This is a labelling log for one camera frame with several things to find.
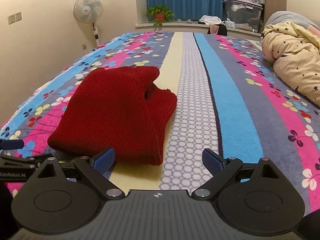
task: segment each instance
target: gray gripper base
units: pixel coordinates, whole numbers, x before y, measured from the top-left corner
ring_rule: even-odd
[[[186,190],[131,190],[124,199],[108,201],[93,221],[73,232],[44,236],[21,229],[12,237],[12,240],[105,239],[301,240],[293,232],[260,237],[237,231],[217,215],[208,201],[196,201]]]

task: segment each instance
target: blue stripe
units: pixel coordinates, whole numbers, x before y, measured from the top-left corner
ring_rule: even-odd
[[[223,157],[234,156],[245,163],[256,163],[263,157],[263,152],[246,104],[204,35],[195,33],[195,38],[210,77],[214,103],[219,114]]]
[[[120,44],[122,44],[124,41],[119,41],[119,39],[127,39],[130,38],[132,35],[134,35],[133,33],[127,33],[122,35],[121,37],[119,37],[116,41],[113,41],[111,44],[108,44],[107,46],[101,48],[101,49],[97,49],[92,55],[90,55],[89,57],[87,57],[85,60],[87,62],[94,62],[95,61],[95,56],[99,55],[101,53],[101,50],[106,50],[106,49],[115,49],[117,46],[119,46]],[[79,61],[78,64],[74,65],[72,68],[68,69],[65,71],[65,73],[63,73],[60,77],[58,77],[55,81],[53,81],[51,84],[49,84],[46,88],[44,88],[41,93],[39,93],[38,95],[35,96],[35,98],[24,107],[24,109],[36,109],[37,107],[41,106],[43,104],[43,102],[45,101],[45,99],[43,98],[43,94],[45,93],[49,93],[51,90],[57,90],[59,87],[61,87],[64,83],[66,83],[70,78],[72,78],[74,75],[78,74],[79,72],[81,72],[81,69],[78,67],[81,63],[82,60],[77,60]],[[17,130],[19,128],[19,126],[24,122],[24,120],[26,119],[23,115],[25,111],[23,111],[23,109],[17,114],[17,116],[9,123],[9,127],[11,131]]]

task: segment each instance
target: floral blanket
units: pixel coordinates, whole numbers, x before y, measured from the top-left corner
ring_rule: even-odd
[[[306,214],[320,208],[319,108],[275,75],[256,41],[172,32],[115,38],[64,69],[19,106],[0,138],[23,139],[25,147],[4,154],[52,153],[65,158],[48,147],[47,138],[85,76],[98,67],[143,65],[160,68],[156,85],[178,97],[167,129],[164,163],[116,163],[105,175],[110,181],[125,191],[191,192],[211,177],[201,162],[202,150],[211,148],[248,163],[270,158],[304,199]],[[21,184],[8,187],[15,195]]]

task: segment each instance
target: black robotic device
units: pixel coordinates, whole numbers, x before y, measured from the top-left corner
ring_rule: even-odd
[[[20,228],[12,240],[320,239],[320,212],[303,217],[303,199],[268,158],[243,163],[205,149],[203,164],[213,177],[191,196],[186,190],[125,196],[103,177],[114,162],[112,148],[74,163],[47,157],[0,157],[0,181],[26,181],[12,200]]]

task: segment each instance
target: red sweater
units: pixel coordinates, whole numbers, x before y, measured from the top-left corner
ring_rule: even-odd
[[[177,97],[153,84],[158,76],[153,66],[92,71],[70,99],[48,145],[88,156],[113,147],[117,162],[162,164],[165,127]]]

